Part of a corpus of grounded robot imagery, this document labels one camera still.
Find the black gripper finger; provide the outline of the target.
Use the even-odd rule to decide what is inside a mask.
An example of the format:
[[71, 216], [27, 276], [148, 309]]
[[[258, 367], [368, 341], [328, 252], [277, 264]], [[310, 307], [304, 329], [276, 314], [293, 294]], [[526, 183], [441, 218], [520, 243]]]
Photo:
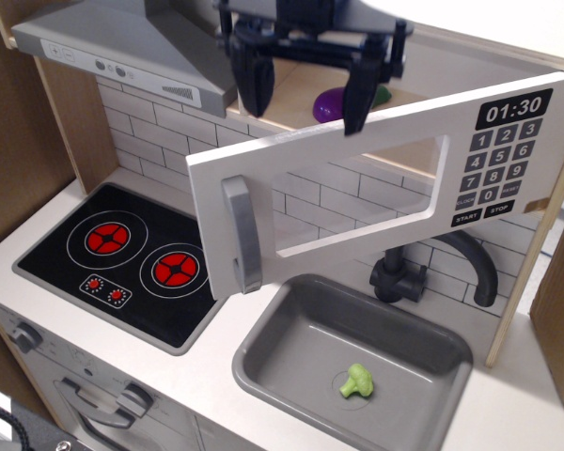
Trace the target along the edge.
[[342, 114], [344, 135], [362, 131], [380, 84], [381, 63], [355, 63], [344, 88]]
[[243, 107], [262, 117], [274, 93], [274, 61], [241, 41], [230, 43], [230, 63]]

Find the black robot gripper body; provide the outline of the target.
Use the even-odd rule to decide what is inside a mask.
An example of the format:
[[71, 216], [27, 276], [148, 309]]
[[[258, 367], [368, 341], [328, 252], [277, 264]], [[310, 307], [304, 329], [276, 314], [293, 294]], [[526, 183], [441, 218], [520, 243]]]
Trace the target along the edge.
[[347, 70], [381, 63], [380, 83], [400, 78], [415, 25], [364, 1], [215, 1], [220, 41], [241, 41], [268, 55]]

